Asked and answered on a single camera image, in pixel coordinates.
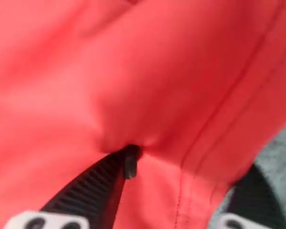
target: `red fabric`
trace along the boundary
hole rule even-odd
[[[115,229],[205,229],[286,123],[286,0],[0,0],[0,228],[127,144]]]

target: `seam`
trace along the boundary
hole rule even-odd
[[[193,146],[195,145],[195,143],[197,142],[197,140],[201,137],[201,135],[203,134],[204,130],[210,125],[211,120],[214,119],[214,117],[219,113],[219,111],[221,110],[221,108],[224,106],[226,100],[231,96],[231,94],[233,93],[233,90],[236,88],[236,86],[243,80],[243,78],[245,77],[247,71],[249,70],[250,66],[252,65],[252,63],[254,62],[255,57],[257,56],[257,54],[260,52],[261,48],[263,47],[266,37],[267,35],[272,31],[272,29],[275,26],[275,23],[277,22],[279,16],[281,15],[284,7],[286,5],[286,0],[281,0],[280,4],[277,6],[277,8],[275,9],[274,15],[272,16],[272,18],[270,19],[269,25],[267,27],[267,29],[264,31],[264,33],[259,37],[257,44],[255,45],[255,48],[253,49],[252,53],[249,55],[248,60],[245,62],[239,77],[235,80],[235,82],[231,85],[231,87],[228,89],[228,91],[226,92],[226,94],[224,95],[223,99],[220,101],[220,103],[218,104],[218,106],[215,108],[215,110],[212,112],[212,114],[209,116],[209,118],[207,119],[207,121],[205,122],[205,124],[203,125],[203,127],[201,128],[201,130],[199,131],[198,135],[196,136],[196,138],[193,140],[193,142],[191,143],[191,145],[189,146],[188,150],[185,152],[184,157],[182,158],[181,164],[180,164],[180,169],[181,169],[181,176],[180,176],[180,185],[179,185],[179,196],[178,196],[178,203],[177,203],[177,210],[176,210],[176,217],[175,217],[175,225],[174,225],[174,229],[177,228],[178,225],[178,217],[179,217],[179,208],[180,208],[180,203],[181,203],[181,199],[182,199],[182,177],[184,174],[183,171],[183,167],[184,167],[184,163],[189,155],[189,153],[191,152],[191,149],[193,148]],[[195,173],[198,171],[197,169],[199,168],[199,165],[201,164],[202,161],[205,160],[206,158],[206,154],[204,154],[204,156],[201,158],[200,163],[198,164]],[[189,212],[187,212],[187,222],[189,222]]]
[[[218,137],[218,139],[211,145],[210,149],[207,151],[206,154],[209,154],[221,142],[221,140],[229,133],[229,131],[237,124],[237,120],[248,110],[252,102],[258,97],[259,93],[270,83],[275,73],[278,71],[278,69],[280,69],[285,64],[285,62],[286,62],[286,49],[281,55],[279,63],[270,70],[268,76],[264,79],[263,83],[259,86],[255,94],[248,100],[248,102],[245,104],[243,109],[239,112],[239,114],[235,117],[235,119],[231,122],[231,124],[226,128],[226,130],[223,131],[222,134]],[[204,160],[200,161],[199,165],[197,166],[198,167],[197,171],[199,171],[205,159],[206,157],[204,157]]]

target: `gray carpet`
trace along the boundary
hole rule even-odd
[[[256,164],[261,167],[272,185],[286,215],[286,129],[265,146],[256,158]],[[230,190],[221,206],[214,213],[208,229],[216,229],[220,214],[225,210],[232,193],[233,190]]]

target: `white plastic piece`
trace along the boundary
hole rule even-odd
[[[218,229],[238,229],[238,227],[228,227],[229,221],[237,222],[241,226],[239,229],[272,229],[232,213],[221,216]]]
[[[45,220],[42,229],[63,229],[68,223],[78,223],[80,229],[89,229],[89,222],[84,217],[35,211],[25,211],[12,217],[3,229],[26,229],[29,222],[37,218]]]

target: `red jacket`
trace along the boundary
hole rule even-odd
[[[127,144],[115,229],[205,229],[286,123],[286,0],[0,0],[0,228]]]

